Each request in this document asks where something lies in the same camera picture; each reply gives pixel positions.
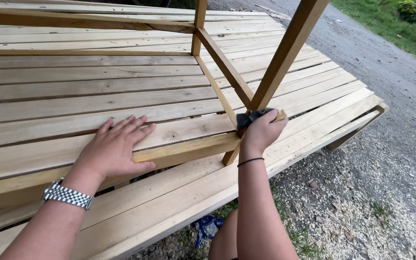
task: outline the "wristwatch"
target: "wristwatch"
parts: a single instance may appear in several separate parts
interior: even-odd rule
[[[63,201],[70,203],[79,207],[84,208],[85,210],[89,209],[89,204],[94,197],[91,197],[81,192],[73,191],[72,189],[62,187],[61,182],[63,178],[53,181],[49,187],[44,191],[42,201],[47,201],[48,199],[55,199],[58,201]]]

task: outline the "shrub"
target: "shrub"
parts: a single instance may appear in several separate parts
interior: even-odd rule
[[[397,12],[402,21],[408,23],[416,23],[416,3],[412,0],[407,0],[397,5]]]

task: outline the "gravel ground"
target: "gravel ground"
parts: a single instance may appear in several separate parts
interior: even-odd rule
[[[292,16],[298,1],[208,1],[211,10],[264,11],[254,4]],[[323,259],[416,260],[416,58],[330,5],[306,43],[366,83],[391,110],[343,149],[323,149],[277,174],[271,179],[276,197],[296,228],[309,227]],[[311,178],[318,189],[306,185]],[[374,214],[372,199],[393,211],[390,227]],[[194,243],[193,229],[185,227],[130,259],[205,259],[209,241],[200,250]]]

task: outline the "green grass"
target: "green grass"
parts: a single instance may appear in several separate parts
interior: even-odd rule
[[[416,56],[416,25],[399,20],[396,4],[401,1],[385,0],[379,6],[380,1],[331,0],[331,4],[373,33]]]
[[[383,226],[390,228],[390,217],[393,216],[394,212],[389,206],[376,200],[371,200],[370,205],[372,206],[375,215],[378,216],[378,219],[383,223]]]

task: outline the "wooden post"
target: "wooden post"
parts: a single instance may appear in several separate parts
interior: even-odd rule
[[[203,28],[205,24],[205,14],[207,12],[207,1],[208,0],[197,0],[197,6],[195,8],[195,20],[194,25],[196,28]],[[193,56],[200,55],[200,48],[202,47],[202,43],[197,35],[194,33],[192,36],[192,49],[190,53]]]
[[[330,0],[302,0],[251,101],[264,110]]]

